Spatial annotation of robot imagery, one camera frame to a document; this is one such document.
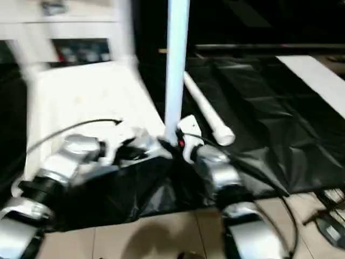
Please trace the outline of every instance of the black tarp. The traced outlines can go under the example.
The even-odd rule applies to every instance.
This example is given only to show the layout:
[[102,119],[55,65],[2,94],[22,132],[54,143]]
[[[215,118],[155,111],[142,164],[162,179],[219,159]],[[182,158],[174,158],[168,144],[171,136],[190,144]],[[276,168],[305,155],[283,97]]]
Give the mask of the black tarp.
[[18,65],[4,42],[0,42],[0,206],[11,197],[11,184],[25,161],[13,163],[26,150],[27,87]]
[[[165,60],[139,69],[163,117]],[[237,138],[227,150],[245,164],[290,194],[344,186],[345,120],[278,59],[189,59],[187,70],[233,129]],[[182,113],[194,114],[203,136],[212,138],[187,91]],[[165,168],[143,168],[108,174],[72,191],[57,229],[120,224],[211,205],[204,199],[203,179],[180,158]],[[267,185],[241,176],[256,198],[276,196]]]

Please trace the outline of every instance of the wire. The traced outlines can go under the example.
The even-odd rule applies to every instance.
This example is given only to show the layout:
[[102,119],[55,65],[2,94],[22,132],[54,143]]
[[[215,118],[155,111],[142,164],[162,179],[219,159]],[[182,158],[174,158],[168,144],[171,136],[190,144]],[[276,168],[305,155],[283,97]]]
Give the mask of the wire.
[[[24,152],[23,154],[21,154],[14,162],[12,162],[8,167],[7,167],[7,170],[5,170],[5,174],[9,174],[9,173],[12,173],[12,171],[18,167],[18,165],[26,158],[27,155],[31,154],[33,151],[35,151],[38,147],[40,147],[44,142],[58,136],[58,135],[61,135],[62,133],[66,132],[66,131],[69,131],[73,128],[76,128],[76,127],[79,127],[79,126],[82,126],[82,125],[85,125],[85,124],[91,124],[91,123],[96,123],[96,122],[104,122],[104,121],[110,121],[110,122],[113,122],[115,123],[116,125],[118,125],[119,123],[121,123],[122,121],[121,120],[115,120],[115,119],[95,119],[95,120],[87,120],[87,121],[83,121],[83,122],[79,122],[77,124],[74,124],[74,125],[71,125],[69,127],[66,127],[66,128],[63,128],[63,129],[60,129],[59,131],[56,131],[48,136],[46,136],[45,138],[39,140],[38,142],[36,142],[34,145],[32,145],[31,147],[29,147],[27,149],[26,152]],[[5,188],[9,183],[12,182],[12,179],[9,179],[8,182],[6,182],[3,186],[3,188]]]
[[[219,147],[216,143],[214,143],[213,141],[207,139],[207,138],[204,138],[202,136],[199,136],[199,135],[195,135],[195,134],[191,134],[191,133],[183,133],[184,135],[188,135],[188,136],[191,136],[191,137],[195,137],[195,138],[199,138],[201,140],[203,140],[206,144],[210,145],[210,146],[213,146],[214,148],[217,148],[218,150],[220,150],[221,152],[225,153],[229,159],[231,159],[232,161],[236,161],[238,163],[238,165],[240,166],[243,166],[244,163],[239,160],[239,159],[236,159],[235,156],[233,155],[230,155],[228,151],[226,151],[225,149]],[[282,204],[284,205],[287,213],[289,214],[289,217],[292,221],[292,225],[293,225],[293,228],[294,228],[294,244],[293,244],[293,247],[291,249],[291,251],[289,252],[289,257],[290,259],[293,259],[296,255],[296,251],[297,251],[297,248],[298,248],[298,245],[299,245],[299,230],[298,230],[298,224],[297,224],[297,220],[296,220],[296,217],[295,215],[293,214],[292,212],[292,209],[290,207],[290,205],[287,203],[286,199],[284,198],[284,196],[282,195],[282,190],[275,184],[273,183],[273,181],[266,175],[262,175],[263,177],[257,175],[257,174],[253,174],[253,172],[251,171],[248,171],[248,170],[242,170],[242,172],[244,174],[247,174],[263,183],[266,183],[267,185],[269,185],[270,187],[272,187],[274,189],[274,191],[276,192],[278,198],[281,200]]]

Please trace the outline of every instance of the white pipe end cap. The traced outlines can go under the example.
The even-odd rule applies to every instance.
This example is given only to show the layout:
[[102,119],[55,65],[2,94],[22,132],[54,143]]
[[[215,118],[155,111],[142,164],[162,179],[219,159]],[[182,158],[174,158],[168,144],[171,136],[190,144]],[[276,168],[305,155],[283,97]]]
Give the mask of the white pipe end cap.
[[221,146],[228,146],[235,141],[235,134],[229,127],[218,127],[213,131],[213,137]]

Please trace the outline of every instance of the tiled floor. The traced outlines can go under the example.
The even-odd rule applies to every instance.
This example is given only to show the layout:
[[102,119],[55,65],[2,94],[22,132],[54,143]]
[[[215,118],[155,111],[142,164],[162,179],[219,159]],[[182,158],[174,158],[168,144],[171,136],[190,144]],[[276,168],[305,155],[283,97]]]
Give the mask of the tiled floor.
[[[277,199],[259,204],[276,222],[289,246],[293,228]],[[311,194],[289,198],[299,223],[322,206]],[[208,259],[225,258],[221,241],[222,225],[215,209],[140,219],[118,226],[90,228],[48,236],[39,259],[175,259],[182,251],[194,251]],[[341,259],[345,251],[332,247],[312,223],[300,226],[297,259]]]

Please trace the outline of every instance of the white pvc pipe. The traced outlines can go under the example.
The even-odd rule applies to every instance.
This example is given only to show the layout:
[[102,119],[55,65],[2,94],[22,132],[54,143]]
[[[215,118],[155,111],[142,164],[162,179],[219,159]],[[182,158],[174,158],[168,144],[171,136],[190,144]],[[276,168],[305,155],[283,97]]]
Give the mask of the white pvc pipe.
[[189,0],[169,0],[168,56],[165,89],[165,137],[177,144],[176,129],[181,119],[183,71],[187,47]]
[[215,111],[187,72],[184,73],[184,83],[193,99],[199,106],[199,109],[204,115],[206,121],[213,130],[212,134],[218,144],[227,146],[233,143],[235,140],[235,134],[224,124],[218,113]]

